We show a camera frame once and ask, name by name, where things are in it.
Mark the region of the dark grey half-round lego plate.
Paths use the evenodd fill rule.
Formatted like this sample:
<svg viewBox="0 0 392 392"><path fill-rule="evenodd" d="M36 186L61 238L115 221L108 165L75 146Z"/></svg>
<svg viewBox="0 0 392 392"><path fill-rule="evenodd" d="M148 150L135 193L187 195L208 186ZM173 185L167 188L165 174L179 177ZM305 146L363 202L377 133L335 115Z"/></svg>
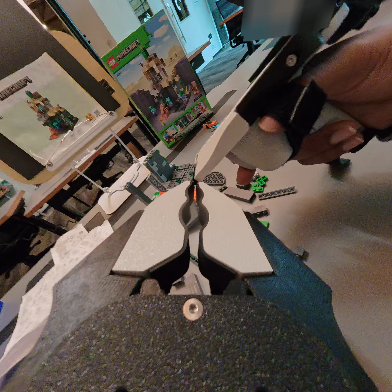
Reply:
<svg viewBox="0 0 392 392"><path fill-rule="evenodd" d="M226 183L226 178L222 173L214 171L205 176L203 183L210 186L223 186Z"/></svg>

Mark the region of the dark grey long lego brick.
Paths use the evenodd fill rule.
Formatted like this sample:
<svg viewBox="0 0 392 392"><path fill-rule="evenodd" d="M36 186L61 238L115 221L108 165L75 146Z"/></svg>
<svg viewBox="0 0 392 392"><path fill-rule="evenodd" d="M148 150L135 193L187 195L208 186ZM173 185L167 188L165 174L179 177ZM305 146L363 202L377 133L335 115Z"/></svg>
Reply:
<svg viewBox="0 0 392 392"><path fill-rule="evenodd" d="M252 203L256 195L251 190L240 189L237 187L228 187L223 191L227 197L240 200L246 203Z"/></svg>

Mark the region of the instruction booklet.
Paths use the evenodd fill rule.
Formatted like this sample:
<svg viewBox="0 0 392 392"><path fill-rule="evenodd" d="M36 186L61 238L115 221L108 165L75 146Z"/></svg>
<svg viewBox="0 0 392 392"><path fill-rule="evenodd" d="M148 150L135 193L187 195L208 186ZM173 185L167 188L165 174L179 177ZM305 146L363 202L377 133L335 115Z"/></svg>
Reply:
<svg viewBox="0 0 392 392"><path fill-rule="evenodd" d="M50 171L117 119L46 52L1 77L0 131Z"/></svg>

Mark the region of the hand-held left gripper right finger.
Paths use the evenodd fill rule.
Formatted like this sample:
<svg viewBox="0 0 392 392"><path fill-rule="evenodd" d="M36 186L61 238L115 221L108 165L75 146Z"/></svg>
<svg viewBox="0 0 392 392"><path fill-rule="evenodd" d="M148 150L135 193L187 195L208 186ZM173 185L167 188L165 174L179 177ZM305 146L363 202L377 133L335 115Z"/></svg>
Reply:
<svg viewBox="0 0 392 392"><path fill-rule="evenodd" d="M198 183L198 260L205 277L223 269L237 277L269 276L273 268L245 213L232 199Z"/></svg>

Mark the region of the dark blue-grey lego bar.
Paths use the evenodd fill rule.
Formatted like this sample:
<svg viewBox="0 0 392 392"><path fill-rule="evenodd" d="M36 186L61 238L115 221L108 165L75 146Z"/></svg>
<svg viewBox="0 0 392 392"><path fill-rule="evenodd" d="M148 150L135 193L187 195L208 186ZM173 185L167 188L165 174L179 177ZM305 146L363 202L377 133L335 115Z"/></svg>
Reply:
<svg viewBox="0 0 392 392"><path fill-rule="evenodd" d="M131 182L127 182L124 186L124 189L145 205L149 205L152 202L152 199L150 199L143 191L141 191Z"/></svg>

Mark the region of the light grey holed lego plate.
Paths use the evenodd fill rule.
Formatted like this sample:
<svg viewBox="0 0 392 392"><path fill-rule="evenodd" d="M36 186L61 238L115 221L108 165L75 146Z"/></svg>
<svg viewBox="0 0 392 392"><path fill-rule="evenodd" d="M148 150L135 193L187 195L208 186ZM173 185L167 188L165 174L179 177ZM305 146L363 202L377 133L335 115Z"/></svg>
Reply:
<svg viewBox="0 0 392 392"><path fill-rule="evenodd" d="M295 187L287 187L283 189L272 190L266 193L260 193L258 194L258 200L262 201L295 193L297 193L297 189Z"/></svg>

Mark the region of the black office chair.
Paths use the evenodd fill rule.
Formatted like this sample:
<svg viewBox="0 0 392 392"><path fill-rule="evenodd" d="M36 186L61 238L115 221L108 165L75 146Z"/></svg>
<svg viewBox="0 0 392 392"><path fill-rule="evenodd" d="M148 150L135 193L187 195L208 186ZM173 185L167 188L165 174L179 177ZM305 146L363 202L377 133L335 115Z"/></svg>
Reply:
<svg viewBox="0 0 392 392"><path fill-rule="evenodd" d="M232 48L245 46L242 31L243 7L240 1L215 1L218 11L223 18L220 27L225 27L228 34L228 41Z"/></svg>

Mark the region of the white printed paper bag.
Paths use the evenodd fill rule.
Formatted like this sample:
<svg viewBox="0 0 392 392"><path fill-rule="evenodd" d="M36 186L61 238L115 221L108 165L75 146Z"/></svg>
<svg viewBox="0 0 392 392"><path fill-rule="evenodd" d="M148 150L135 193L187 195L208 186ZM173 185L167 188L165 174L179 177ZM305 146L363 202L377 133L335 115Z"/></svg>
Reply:
<svg viewBox="0 0 392 392"><path fill-rule="evenodd" d="M22 297L16 327L0 361L1 378L37 343L49 320L56 283L113 232L106 220L90 232L78 224L57 240L50 251L54 266Z"/></svg>

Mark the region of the lego set box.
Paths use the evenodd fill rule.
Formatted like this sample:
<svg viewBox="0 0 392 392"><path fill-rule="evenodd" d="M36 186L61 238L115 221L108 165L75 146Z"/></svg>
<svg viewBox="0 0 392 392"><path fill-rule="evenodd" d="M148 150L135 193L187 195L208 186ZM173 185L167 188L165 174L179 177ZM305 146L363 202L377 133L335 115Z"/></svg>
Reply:
<svg viewBox="0 0 392 392"><path fill-rule="evenodd" d="M164 10L101 60L167 147L213 114Z"/></svg>

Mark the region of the person's right hand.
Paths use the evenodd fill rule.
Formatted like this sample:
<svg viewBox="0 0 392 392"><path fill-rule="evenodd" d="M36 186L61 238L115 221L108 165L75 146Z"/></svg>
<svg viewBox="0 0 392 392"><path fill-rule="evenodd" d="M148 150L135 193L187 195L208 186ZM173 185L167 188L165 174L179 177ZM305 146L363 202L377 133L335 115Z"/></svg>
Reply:
<svg viewBox="0 0 392 392"><path fill-rule="evenodd" d="M302 165L327 164L362 149L369 138L360 125L380 131L381 141L391 140L392 27L361 32L335 45L336 51L301 79L313 80L332 106L354 118L324 126L304 138L291 158Z"/></svg>

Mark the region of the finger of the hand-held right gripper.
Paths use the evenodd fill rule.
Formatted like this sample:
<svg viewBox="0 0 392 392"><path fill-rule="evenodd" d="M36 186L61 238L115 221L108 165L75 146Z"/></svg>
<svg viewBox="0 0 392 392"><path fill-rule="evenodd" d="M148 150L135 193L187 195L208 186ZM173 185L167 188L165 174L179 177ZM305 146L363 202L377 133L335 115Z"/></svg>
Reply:
<svg viewBox="0 0 392 392"><path fill-rule="evenodd" d="M238 113L230 112L195 157L194 179L203 180L249 130Z"/></svg>

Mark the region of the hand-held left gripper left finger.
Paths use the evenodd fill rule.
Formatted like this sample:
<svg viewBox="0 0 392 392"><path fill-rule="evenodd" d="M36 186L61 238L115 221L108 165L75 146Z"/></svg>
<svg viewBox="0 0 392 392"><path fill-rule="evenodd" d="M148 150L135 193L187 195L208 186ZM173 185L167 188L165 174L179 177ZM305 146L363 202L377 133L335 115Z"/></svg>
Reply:
<svg viewBox="0 0 392 392"><path fill-rule="evenodd" d="M183 182L156 198L143 211L112 271L119 275L148 276L170 262L179 262L179 276L189 267L187 222L192 183Z"/></svg>

